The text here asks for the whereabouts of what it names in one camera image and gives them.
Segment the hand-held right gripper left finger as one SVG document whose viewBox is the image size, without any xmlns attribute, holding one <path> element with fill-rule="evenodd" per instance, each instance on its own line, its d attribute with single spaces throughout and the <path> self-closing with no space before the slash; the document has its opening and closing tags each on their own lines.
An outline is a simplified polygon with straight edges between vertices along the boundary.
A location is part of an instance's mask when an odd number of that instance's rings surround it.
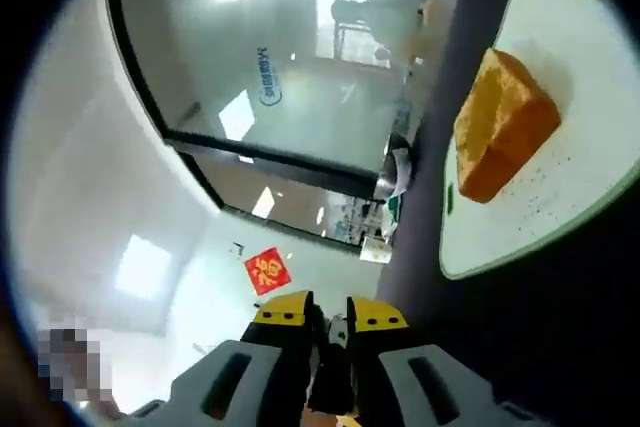
<svg viewBox="0 0 640 427">
<path fill-rule="evenodd" d="M 314 296 L 262 305 L 239 340 L 220 343 L 180 374 L 167 401 L 128 416 L 130 426 L 298 426 L 311 378 Z"/>
</svg>

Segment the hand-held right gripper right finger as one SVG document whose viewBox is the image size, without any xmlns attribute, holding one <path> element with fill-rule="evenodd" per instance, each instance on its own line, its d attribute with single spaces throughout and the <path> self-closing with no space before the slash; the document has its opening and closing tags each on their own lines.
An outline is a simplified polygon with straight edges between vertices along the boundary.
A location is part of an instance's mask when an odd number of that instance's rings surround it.
<svg viewBox="0 0 640 427">
<path fill-rule="evenodd" d="M 539 426 L 491 384 L 409 326 L 388 303 L 347 299 L 359 426 Z"/>
</svg>

